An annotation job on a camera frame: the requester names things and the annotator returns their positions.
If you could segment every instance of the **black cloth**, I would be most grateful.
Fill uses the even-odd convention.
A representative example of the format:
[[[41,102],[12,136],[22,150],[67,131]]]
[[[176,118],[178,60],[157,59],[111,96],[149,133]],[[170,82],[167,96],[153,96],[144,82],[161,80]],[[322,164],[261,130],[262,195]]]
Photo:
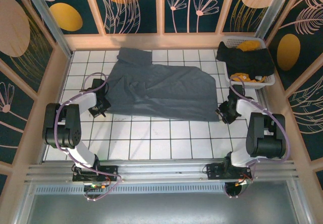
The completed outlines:
[[[197,67],[151,63],[151,52],[121,48],[109,78],[107,112],[219,121],[215,79]]]
[[[250,79],[254,79],[256,76],[269,76],[275,70],[267,48],[243,51],[238,48],[228,48],[220,42],[217,60],[226,63],[229,76],[235,73],[245,73]]]

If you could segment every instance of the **gray cloth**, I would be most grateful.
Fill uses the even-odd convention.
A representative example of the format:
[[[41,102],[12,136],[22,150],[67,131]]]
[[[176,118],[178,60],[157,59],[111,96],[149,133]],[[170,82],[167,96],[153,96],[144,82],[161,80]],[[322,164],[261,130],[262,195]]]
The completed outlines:
[[[209,74],[197,67],[153,65],[151,52],[137,49],[121,48],[117,58],[108,79],[107,112],[219,121],[216,81]]]

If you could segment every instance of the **wall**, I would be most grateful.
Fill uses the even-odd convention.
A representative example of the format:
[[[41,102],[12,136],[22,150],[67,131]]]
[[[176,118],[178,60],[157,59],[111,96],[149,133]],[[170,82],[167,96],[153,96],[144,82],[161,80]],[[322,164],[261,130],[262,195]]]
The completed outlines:
[[[266,92],[282,112],[317,223],[323,220],[323,0],[289,0],[266,44],[277,82]]]
[[[0,216],[8,223],[42,152],[45,106],[57,99],[68,59],[29,0],[0,0],[0,17]]]
[[[45,0],[71,49],[217,47],[254,35],[273,0]]]

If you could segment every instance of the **white tile floor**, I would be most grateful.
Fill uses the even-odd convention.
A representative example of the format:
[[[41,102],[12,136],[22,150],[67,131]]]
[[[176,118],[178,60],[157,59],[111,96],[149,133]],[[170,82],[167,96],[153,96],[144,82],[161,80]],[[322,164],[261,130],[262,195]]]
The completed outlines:
[[[94,72],[109,75],[119,51],[77,51],[74,53],[61,101],[76,95],[85,76]],[[218,103],[227,100],[229,89],[223,62],[216,61],[216,50],[153,50],[153,64],[196,66],[216,80]],[[91,86],[91,79],[85,88]],[[257,100],[253,89],[246,95]],[[100,160],[107,159],[192,159],[222,158],[245,141],[247,123],[239,118],[223,122],[176,121],[163,118],[106,114],[81,115],[82,140]],[[43,160],[66,160],[66,155],[46,148]]]

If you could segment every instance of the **laundry basket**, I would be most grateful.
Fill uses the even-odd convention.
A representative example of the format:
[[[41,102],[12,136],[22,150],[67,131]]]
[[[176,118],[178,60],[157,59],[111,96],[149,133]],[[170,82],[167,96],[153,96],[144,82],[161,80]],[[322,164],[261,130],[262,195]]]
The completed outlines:
[[[249,41],[249,40],[260,41],[260,48],[258,48],[258,49],[266,48],[264,41],[261,40],[260,38],[248,37],[248,36],[224,36],[222,38],[223,43],[227,47],[237,47],[241,42]],[[224,62],[224,72],[225,72],[227,86],[229,86],[230,79],[228,76],[227,66],[226,66],[225,62]],[[272,74],[272,75],[267,76],[266,79],[262,83],[244,82],[244,85],[247,89],[261,89],[265,86],[273,85],[274,83],[275,83],[275,76],[274,76],[274,74]],[[232,84],[242,85],[241,82],[237,82],[237,81],[232,81]]]

